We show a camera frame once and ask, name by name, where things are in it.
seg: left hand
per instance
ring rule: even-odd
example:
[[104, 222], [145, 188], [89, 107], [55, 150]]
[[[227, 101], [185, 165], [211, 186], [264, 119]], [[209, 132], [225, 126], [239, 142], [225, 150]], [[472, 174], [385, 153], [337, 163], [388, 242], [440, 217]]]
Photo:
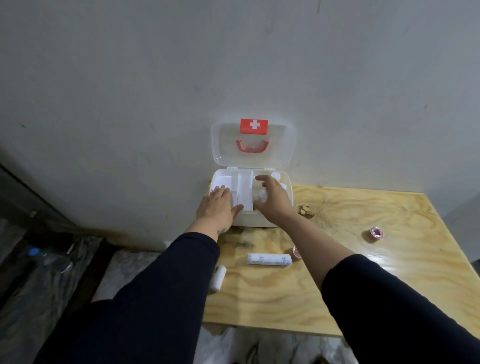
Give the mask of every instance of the left hand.
[[229, 188], [215, 187], [205, 196], [197, 209], [197, 220], [186, 232], [196, 231], [217, 240], [218, 236], [232, 226], [233, 219], [243, 210], [243, 205], [231, 206]]

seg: left arm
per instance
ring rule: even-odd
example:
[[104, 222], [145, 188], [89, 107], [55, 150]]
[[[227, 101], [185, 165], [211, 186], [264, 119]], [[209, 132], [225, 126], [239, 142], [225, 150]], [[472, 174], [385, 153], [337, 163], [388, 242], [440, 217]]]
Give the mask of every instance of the left arm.
[[197, 220], [123, 287], [62, 356], [61, 363], [191, 363], [208, 285], [227, 230], [242, 206], [230, 191], [204, 197]]

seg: white wall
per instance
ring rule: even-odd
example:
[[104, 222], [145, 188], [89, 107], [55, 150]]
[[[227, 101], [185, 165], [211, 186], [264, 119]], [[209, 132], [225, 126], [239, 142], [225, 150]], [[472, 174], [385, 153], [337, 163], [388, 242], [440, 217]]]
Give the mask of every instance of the white wall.
[[469, 261], [480, 259], [480, 194], [448, 213], [444, 221]]
[[210, 125], [281, 117], [293, 182], [424, 191], [446, 214], [480, 190], [479, 19], [476, 0], [6, 0], [0, 161], [158, 249], [218, 168]]

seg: hand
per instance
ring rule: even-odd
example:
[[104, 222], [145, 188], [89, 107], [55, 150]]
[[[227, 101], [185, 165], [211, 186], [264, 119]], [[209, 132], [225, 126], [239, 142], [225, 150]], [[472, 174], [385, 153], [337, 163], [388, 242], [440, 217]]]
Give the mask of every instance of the hand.
[[268, 221], [280, 226], [286, 218], [297, 214], [288, 198], [287, 192], [272, 176], [262, 174], [256, 176], [255, 179], [263, 181], [262, 186], [267, 188], [268, 197], [265, 202], [255, 200], [253, 204]]
[[205, 196], [197, 209], [197, 220], [186, 232], [201, 232], [217, 240], [218, 236], [232, 226], [233, 219], [243, 210], [243, 205], [231, 206], [229, 188], [215, 187], [209, 196]]

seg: blue bottle cap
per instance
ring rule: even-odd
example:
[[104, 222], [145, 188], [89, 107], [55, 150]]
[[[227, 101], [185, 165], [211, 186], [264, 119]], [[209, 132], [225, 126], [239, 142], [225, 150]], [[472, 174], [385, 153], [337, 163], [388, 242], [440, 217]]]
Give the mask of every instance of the blue bottle cap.
[[28, 256], [34, 256], [34, 255], [37, 255], [38, 252], [40, 252], [40, 249], [38, 248], [32, 248], [28, 251]]

